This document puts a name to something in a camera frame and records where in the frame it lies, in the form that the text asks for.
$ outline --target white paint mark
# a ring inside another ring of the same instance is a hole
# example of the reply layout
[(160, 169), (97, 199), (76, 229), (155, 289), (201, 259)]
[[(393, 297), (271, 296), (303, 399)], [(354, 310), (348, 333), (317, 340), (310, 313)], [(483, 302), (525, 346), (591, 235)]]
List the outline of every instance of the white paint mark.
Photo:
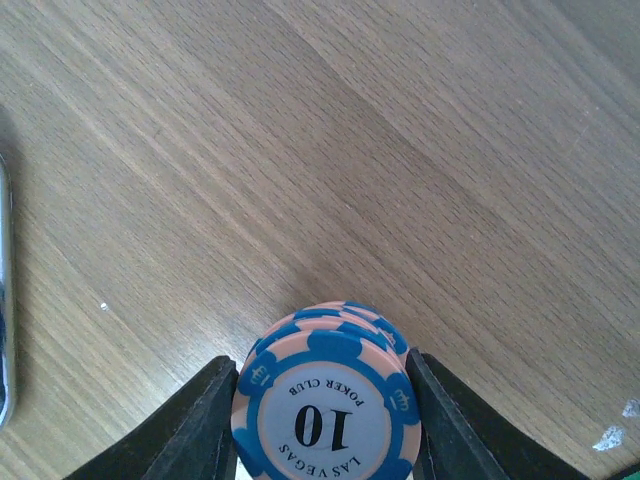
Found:
[(612, 425), (604, 432), (600, 441), (593, 446), (593, 449), (599, 452), (605, 452), (612, 448), (619, 447), (622, 445), (624, 434), (624, 428)]
[(640, 417), (640, 400), (632, 398), (622, 411), (622, 416), (626, 418)]

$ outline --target chip center label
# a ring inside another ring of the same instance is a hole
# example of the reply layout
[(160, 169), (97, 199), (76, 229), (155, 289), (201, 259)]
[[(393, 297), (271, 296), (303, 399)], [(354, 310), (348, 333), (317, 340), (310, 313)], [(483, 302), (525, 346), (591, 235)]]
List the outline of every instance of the chip center label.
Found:
[(295, 478), (367, 478), (389, 448), (391, 420), (378, 389), (330, 362), (280, 375), (258, 412), (258, 435), (276, 467)]

